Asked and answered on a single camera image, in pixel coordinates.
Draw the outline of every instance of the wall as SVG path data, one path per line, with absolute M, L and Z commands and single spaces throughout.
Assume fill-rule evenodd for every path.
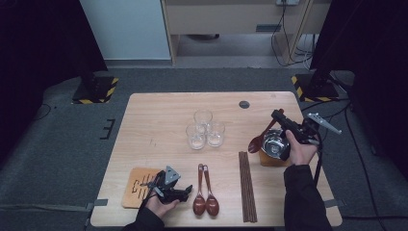
M 170 60 L 160 0 L 81 0 L 105 60 Z

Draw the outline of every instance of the gray carpet floor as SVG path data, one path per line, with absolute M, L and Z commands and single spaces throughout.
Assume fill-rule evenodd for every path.
M 137 68 L 111 69 L 119 78 L 112 99 L 105 104 L 71 104 L 79 78 L 51 87 L 44 105 L 0 172 L 0 230 L 83 230 L 88 212 L 39 210 L 16 205 L 58 205 L 85 208 L 99 192 L 129 96 L 134 92 L 188 91 L 293 91 L 291 77 L 305 69 L 267 68 Z M 341 98 L 347 95 L 339 90 Z M 319 104 L 305 110 L 321 116 L 340 112 L 348 101 Z M 314 103 L 299 102 L 304 109 Z M 115 126 L 107 140 L 108 119 Z M 408 182 L 387 157 L 371 154 L 359 119 L 349 109 L 333 116 L 331 123 L 343 130 L 324 139 L 323 169 L 333 194 L 345 205 L 344 217 L 375 215 L 370 180 L 379 216 L 408 216 Z M 347 122 L 361 153 L 350 135 Z M 408 219 L 384 218 L 386 230 L 406 230 Z M 119 230 L 119 227 L 87 230 Z M 384 230 L 377 219 L 344 219 L 335 230 Z

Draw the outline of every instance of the black sleeve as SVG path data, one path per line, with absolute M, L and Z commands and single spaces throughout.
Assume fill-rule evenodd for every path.
M 147 208 L 138 212 L 136 220 L 123 227 L 122 231 L 160 231 L 165 228 L 163 221 Z
M 310 167 L 290 166 L 284 178 L 286 230 L 332 230 Z

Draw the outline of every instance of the black curtain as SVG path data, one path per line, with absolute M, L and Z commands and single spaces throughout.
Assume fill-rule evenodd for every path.
M 87 71 L 107 70 L 78 0 L 0 0 L 0 163 L 42 103 L 42 94 Z
M 408 178 L 407 13 L 406 0 L 333 0 L 311 68 L 354 72 L 349 96 L 373 153 Z

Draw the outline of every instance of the wooden cutting board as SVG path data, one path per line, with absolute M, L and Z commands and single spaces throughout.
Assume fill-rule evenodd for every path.
M 141 186 L 140 184 L 153 181 L 160 171 L 160 169 L 155 168 L 133 168 L 129 175 L 125 195 L 123 195 L 122 206 L 124 208 L 138 209 L 149 192 L 147 186 Z

